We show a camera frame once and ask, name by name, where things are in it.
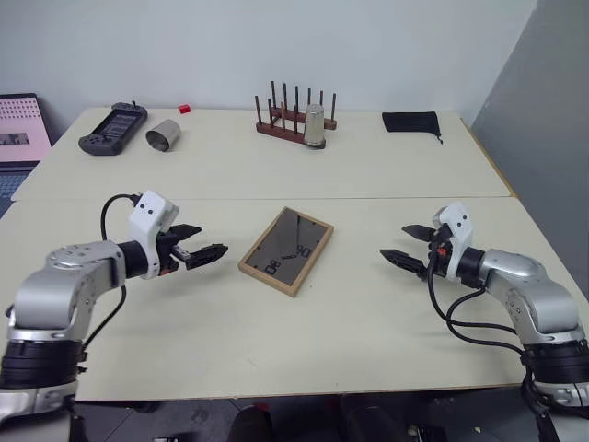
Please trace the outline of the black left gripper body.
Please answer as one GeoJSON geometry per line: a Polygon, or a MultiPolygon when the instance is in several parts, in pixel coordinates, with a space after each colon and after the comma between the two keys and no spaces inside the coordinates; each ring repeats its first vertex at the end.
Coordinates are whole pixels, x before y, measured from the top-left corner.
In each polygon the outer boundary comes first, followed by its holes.
{"type": "Polygon", "coordinates": [[[179,262],[184,262],[190,254],[179,246],[182,240],[171,233],[171,228],[166,232],[158,232],[156,235],[156,251],[159,258],[158,276],[176,272],[179,262]]]}

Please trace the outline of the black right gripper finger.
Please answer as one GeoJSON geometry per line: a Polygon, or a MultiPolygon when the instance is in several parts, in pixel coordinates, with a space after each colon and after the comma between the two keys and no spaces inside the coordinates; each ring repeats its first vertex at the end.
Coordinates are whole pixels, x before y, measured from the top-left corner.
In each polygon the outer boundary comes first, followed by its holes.
{"type": "Polygon", "coordinates": [[[412,258],[408,253],[394,250],[381,249],[381,255],[390,263],[407,272],[413,273],[416,276],[426,276],[427,268],[422,261],[412,258]]]}
{"type": "Polygon", "coordinates": [[[435,236],[435,229],[422,225],[408,225],[402,231],[420,241],[432,241],[435,236]]]}

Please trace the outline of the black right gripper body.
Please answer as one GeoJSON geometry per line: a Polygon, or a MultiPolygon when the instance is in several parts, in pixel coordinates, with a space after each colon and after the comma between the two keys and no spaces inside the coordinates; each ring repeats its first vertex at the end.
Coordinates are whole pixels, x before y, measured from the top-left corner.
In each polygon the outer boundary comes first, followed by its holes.
{"type": "Polygon", "coordinates": [[[450,259],[453,254],[451,239],[454,237],[449,225],[443,223],[437,229],[430,228],[426,242],[428,243],[428,265],[426,278],[432,279],[435,275],[446,277],[450,259]]]}

